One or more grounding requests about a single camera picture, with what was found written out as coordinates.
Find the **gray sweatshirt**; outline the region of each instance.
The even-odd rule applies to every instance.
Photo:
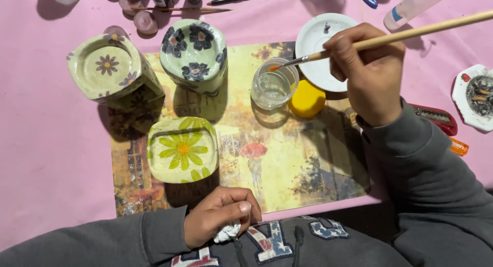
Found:
[[[359,123],[398,213],[392,245],[301,217],[190,251],[181,207],[48,232],[1,252],[0,266],[492,266],[493,197],[449,150],[447,136],[404,101],[390,125]]]

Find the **red box cutter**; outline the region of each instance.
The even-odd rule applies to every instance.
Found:
[[[440,127],[440,129],[448,136],[457,135],[456,120],[447,111],[416,104],[409,105],[414,107],[414,112],[416,113],[416,115],[431,120],[435,125],[438,125],[438,127]]]

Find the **paintbrush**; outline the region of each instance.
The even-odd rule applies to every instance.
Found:
[[[201,11],[201,12],[227,12],[233,9],[222,8],[204,8],[204,7],[188,7],[188,8],[167,8],[167,7],[132,7],[132,10],[153,10],[153,11]]]
[[[477,22],[482,22],[485,20],[493,19],[493,10],[492,11],[487,11],[487,12],[482,12],[482,13],[477,13],[471,16],[465,16],[465,17],[460,17],[456,19],[451,19],[451,20],[446,20],[442,21],[439,23],[435,24],[430,24],[418,28],[412,28],[408,29],[405,31],[397,32],[394,34],[389,34],[385,36],[380,36],[376,37],[373,39],[369,40],[364,40],[360,42],[353,43],[353,47],[356,50],[367,50],[367,49],[372,49],[374,47],[386,45],[389,43],[394,43],[398,41],[402,41],[405,39],[409,39],[412,37],[418,37],[426,34],[431,34],[435,33],[438,31],[444,31],[448,29],[452,29],[455,27],[460,27],[464,25],[469,25]],[[272,66],[269,68],[269,72],[273,72],[277,70],[280,67],[287,67],[287,66],[295,66],[299,65],[302,63],[306,62],[311,62],[311,61],[316,61],[316,60],[321,60],[321,59],[326,59],[330,57],[330,50],[324,50],[321,52],[313,53],[311,55],[306,55],[300,58],[296,58],[294,60],[291,60],[290,62],[286,62],[284,64],[278,65],[278,66]]]

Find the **white tissue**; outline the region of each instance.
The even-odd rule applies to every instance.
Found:
[[[240,227],[240,220],[235,220],[231,224],[223,226],[221,230],[214,235],[214,242],[219,243],[234,239],[238,232],[240,232]]]

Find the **pink tablecloth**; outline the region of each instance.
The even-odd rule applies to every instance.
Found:
[[[142,52],[157,52],[171,23],[198,17],[175,12],[170,18],[164,13],[158,16],[157,36],[142,39],[118,3],[108,0],[80,0],[74,6],[52,0],[3,1],[0,250],[59,227],[115,217],[109,135],[97,104],[86,100],[71,81],[66,54],[110,25],[123,27]],[[401,0],[377,1],[378,9],[372,10],[361,0],[254,0],[224,5],[234,11],[208,14],[203,20],[218,27],[230,46],[293,41],[303,24],[325,12],[384,29],[384,15]],[[490,1],[444,0],[410,25],[490,10]],[[453,79],[477,63],[493,67],[492,32],[489,21],[409,40],[402,95],[460,120],[450,99]],[[493,187],[493,134],[460,123],[456,138],[470,145],[464,160],[478,179]],[[369,196],[306,207],[296,214],[375,203],[384,196],[377,182]],[[266,218],[292,214],[271,213]]]

